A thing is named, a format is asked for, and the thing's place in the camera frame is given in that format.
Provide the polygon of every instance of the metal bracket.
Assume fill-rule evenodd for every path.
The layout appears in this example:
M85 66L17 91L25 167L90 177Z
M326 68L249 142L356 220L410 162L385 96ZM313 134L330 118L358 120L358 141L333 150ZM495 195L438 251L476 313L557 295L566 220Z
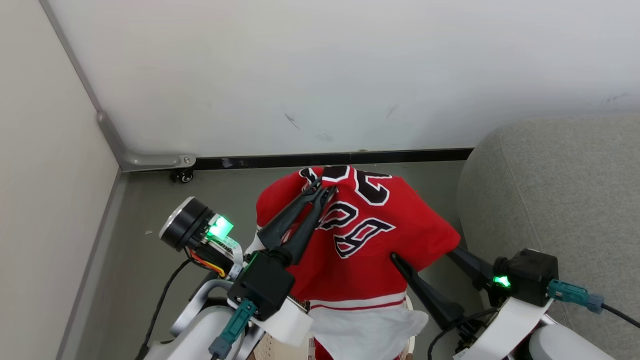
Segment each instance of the metal bracket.
M98 111L97 120L104 138L111 147L113 156L120 164L122 172L188 168L196 163L194 154L151 155L134 152L124 144L122 137L106 112Z

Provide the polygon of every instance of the green led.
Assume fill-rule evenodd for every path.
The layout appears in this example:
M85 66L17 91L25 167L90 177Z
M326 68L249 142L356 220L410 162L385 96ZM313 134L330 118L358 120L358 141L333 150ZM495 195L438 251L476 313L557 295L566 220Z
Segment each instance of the green led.
M233 229L234 225L229 222L229 220L219 217L215 223L209 228L209 235L213 235L219 239L224 239L227 237L231 229Z
M502 286L503 288L511 287L511 283L509 282L509 279L507 279L506 276L500 276L500 277L494 276L493 282L496 282L498 285Z

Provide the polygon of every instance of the gray sofa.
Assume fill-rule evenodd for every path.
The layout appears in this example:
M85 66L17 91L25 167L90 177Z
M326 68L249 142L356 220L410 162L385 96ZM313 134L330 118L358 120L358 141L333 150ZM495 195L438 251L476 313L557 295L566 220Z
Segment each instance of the gray sofa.
M494 131L464 166L458 211L473 253L555 255L560 279L640 319L640 114ZM613 314L560 303L550 314L613 358L640 359L640 329Z

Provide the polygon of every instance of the white panel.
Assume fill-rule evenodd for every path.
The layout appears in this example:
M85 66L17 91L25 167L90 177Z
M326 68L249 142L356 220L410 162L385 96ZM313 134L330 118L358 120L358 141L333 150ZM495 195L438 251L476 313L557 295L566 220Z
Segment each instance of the white panel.
M0 44L0 357L54 359L118 165L37 1L0 1Z
M470 147L519 119L640 110L634 0L50 1L138 150Z

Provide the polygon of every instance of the laundry basket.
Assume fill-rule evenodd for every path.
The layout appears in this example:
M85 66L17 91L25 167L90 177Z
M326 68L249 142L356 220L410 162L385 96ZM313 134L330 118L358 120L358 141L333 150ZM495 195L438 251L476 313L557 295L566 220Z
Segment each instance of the laundry basket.
M413 310L413 305L409 296L405 296L404 300L406 308ZM412 336L406 342L404 350L398 356L398 359L405 360L408 354L413 354L414 347L415 336ZM271 335L266 334L255 347L253 356L255 357L255 360L316 360L316 345L311 334L307 334L304 344L299 348L284 345L272 338Z

